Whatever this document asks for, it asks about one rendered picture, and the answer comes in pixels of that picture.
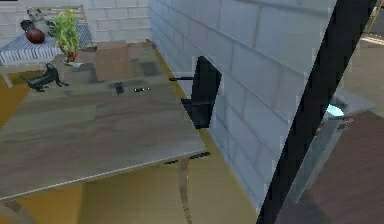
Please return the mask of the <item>dark red basketball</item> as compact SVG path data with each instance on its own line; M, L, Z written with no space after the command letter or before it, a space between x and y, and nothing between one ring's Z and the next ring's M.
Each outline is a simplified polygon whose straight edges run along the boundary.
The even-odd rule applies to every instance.
M26 32L26 38L32 44L42 44L45 41L44 33L39 29L30 29Z

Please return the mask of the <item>black chair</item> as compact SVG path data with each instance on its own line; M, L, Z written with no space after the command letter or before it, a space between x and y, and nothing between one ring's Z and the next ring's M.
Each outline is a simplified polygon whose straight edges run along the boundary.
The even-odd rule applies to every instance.
M169 79L170 82L192 82L191 97L182 98L180 103L197 130L210 127L221 79L221 72L205 56L197 58L193 76L172 77Z

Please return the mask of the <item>brown cardboard box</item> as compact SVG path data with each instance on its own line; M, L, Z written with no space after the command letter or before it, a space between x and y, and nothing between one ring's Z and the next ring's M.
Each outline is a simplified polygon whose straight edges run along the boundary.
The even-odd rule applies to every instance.
M124 41L98 42L94 67L99 81L132 77L132 66Z

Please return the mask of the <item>grey wooden table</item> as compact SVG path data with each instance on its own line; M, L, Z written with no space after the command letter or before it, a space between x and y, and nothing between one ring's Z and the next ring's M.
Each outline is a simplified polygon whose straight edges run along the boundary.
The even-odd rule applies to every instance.
M154 46L128 52L132 77L112 81L99 81L94 63L72 68L55 59L68 86L30 91L0 128L0 216L37 224L20 198L204 151Z

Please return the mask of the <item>black figurine statue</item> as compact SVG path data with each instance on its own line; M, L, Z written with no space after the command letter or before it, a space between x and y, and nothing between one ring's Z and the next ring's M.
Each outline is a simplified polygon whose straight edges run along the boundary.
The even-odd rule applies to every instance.
M31 79L22 77L22 79L26 81L27 85L31 89L37 92L44 92L48 84L52 82L55 82L56 85L59 87L68 86L68 83L60 80L59 72L52 63L46 64L46 70L43 72L42 75Z

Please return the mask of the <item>green house plant red pot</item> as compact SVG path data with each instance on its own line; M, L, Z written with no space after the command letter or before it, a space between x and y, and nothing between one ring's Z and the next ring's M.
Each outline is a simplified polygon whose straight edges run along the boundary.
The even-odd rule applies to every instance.
M63 63L73 65L80 49L79 32L75 20L74 10L65 9L55 18L54 44L63 52Z

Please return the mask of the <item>black and white teddy bear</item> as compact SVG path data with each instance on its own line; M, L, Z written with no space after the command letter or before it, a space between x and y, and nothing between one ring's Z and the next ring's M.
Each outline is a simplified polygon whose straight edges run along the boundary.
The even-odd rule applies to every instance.
M20 22L20 26L24 31L34 28L42 31L45 36L55 36L55 23L46 20L40 9L29 9L27 14L29 19Z

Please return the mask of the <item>wooden sofa with striped cushion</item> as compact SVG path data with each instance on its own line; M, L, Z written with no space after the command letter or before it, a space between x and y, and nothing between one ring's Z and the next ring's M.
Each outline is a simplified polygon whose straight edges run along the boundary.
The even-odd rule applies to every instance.
M48 6L48 7L28 7L28 10L41 11L41 15L46 21L54 22L55 18L66 9L74 11L74 19L77 24L80 48L84 49L93 44L91 32L82 5L75 6ZM62 51L54 44L53 37L47 37L42 44L32 44L25 34L22 34L5 46L0 47L0 74L2 75L8 88L13 86L9 73L21 72L24 65L41 68L41 64L51 61Z

